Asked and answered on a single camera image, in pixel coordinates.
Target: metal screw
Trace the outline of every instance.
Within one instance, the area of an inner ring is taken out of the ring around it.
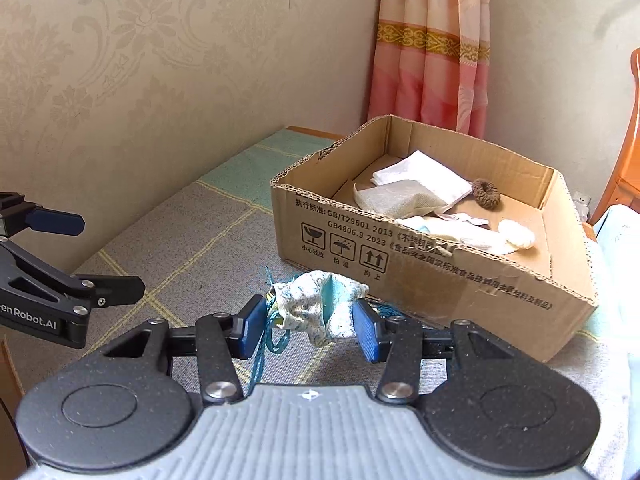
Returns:
[[[89,311],[82,305],[76,305],[74,307],[74,312],[78,314],[78,316],[86,316]]]
[[[213,399],[226,399],[236,394],[238,388],[228,381],[215,381],[204,389],[204,392]]]
[[[414,394],[414,389],[407,383],[387,383],[382,386],[382,394],[387,399],[406,399]]]

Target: ridged gray plastic panel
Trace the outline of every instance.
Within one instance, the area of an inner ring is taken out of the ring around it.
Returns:
[[[22,480],[442,480],[495,479],[443,452],[410,409],[363,386],[259,384],[237,404],[213,406],[178,446],[151,462],[106,474],[37,466]],[[591,478],[579,468],[548,476]]]

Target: wooden headboard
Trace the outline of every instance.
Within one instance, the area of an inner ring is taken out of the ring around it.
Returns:
[[[636,99],[622,149],[596,211],[589,220],[595,224],[610,205],[628,205],[640,213],[640,48],[631,53],[631,72],[636,79]]]

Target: wallpaper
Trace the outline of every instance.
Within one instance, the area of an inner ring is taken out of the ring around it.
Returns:
[[[378,0],[0,0],[0,189],[84,215],[66,270],[288,124],[367,105]]]

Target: pink curtain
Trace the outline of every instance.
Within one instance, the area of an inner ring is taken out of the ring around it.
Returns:
[[[369,118],[482,137],[488,69],[489,0],[380,0]]]

